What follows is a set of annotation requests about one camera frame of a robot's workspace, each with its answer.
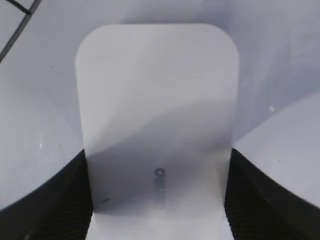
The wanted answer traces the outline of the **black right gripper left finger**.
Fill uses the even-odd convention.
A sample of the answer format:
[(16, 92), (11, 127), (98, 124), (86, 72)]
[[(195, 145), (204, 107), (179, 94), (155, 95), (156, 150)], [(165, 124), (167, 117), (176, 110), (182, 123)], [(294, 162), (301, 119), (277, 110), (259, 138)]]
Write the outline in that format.
[(81, 151), (39, 188), (0, 211), (2, 240), (84, 240), (93, 214)]

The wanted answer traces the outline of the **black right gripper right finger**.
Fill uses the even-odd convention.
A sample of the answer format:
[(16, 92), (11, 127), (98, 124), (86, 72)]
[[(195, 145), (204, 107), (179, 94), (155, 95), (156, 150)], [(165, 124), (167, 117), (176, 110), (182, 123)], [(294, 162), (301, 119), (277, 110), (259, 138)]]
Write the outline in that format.
[(318, 240), (320, 209), (232, 149), (224, 210), (236, 240)]

